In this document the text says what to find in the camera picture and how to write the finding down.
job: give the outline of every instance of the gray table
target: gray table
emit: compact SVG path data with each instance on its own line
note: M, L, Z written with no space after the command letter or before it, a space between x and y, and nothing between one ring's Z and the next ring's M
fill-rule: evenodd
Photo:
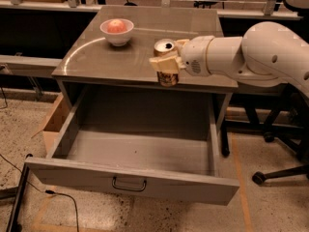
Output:
M122 47L99 31L115 17L135 24ZM49 185L228 204L239 183L219 176L217 135L237 83L181 72L167 89L149 64L156 41L198 35L222 36L216 11L102 7L53 72L71 112L31 170Z

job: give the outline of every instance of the bowl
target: bowl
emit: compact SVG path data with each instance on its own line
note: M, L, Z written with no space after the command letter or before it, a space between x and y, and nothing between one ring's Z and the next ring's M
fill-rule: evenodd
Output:
M112 20L115 20L115 19L120 20L125 24L126 26L125 32L111 33L107 31L108 24ZM106 40L115 46L125 45L132 37L133 28L134 28L134 24L132 21L128 19L122 19L122 18L114 18L114 19L105 20L99 27L100 31L103 33Z

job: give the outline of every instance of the tile floor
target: tile floor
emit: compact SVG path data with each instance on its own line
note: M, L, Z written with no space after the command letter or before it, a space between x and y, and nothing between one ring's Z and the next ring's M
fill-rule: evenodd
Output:
M44 157L42 134L33 136L56 93L35 101L32 91L5 90L8 107L0 110L0 153L22 168L25 156ZM4 102L0 94L0 106ZM30 174L38 189L71 195L84 232L205 232L309 231L309 182L305 176L269 180L261 187L251 181L256 171L298 166L280 141L265 143L259 135L229 132L231 155L221 157L220 176L239 179L240 189L228 206L184 203L46 187ZM19 172L0 159L0 189L17 185ZM0 200L0 231L5 231L13 199ZM71 232L76 229L72 201L27 186L19 214L25 232Z

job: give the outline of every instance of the workbench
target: workbench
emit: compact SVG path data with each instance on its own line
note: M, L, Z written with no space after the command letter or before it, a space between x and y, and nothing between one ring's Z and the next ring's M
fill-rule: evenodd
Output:
M99 31L113 17L135 24L125 46ZM222 36L216 11L102 7L52 74L70 114L31 171L47 185L227 205L239 182L220 176L217 136L237 83L181 72L165 88L149 64L156 41L198 35Z

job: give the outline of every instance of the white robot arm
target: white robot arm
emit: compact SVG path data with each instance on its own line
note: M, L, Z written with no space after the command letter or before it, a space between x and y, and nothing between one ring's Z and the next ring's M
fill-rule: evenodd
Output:
M258 23L243 37L162 40L154 49L158 57L150 62L158 72L185 69L196 76L223 74L261 87L290 83L309 97L309 44L275 22Z

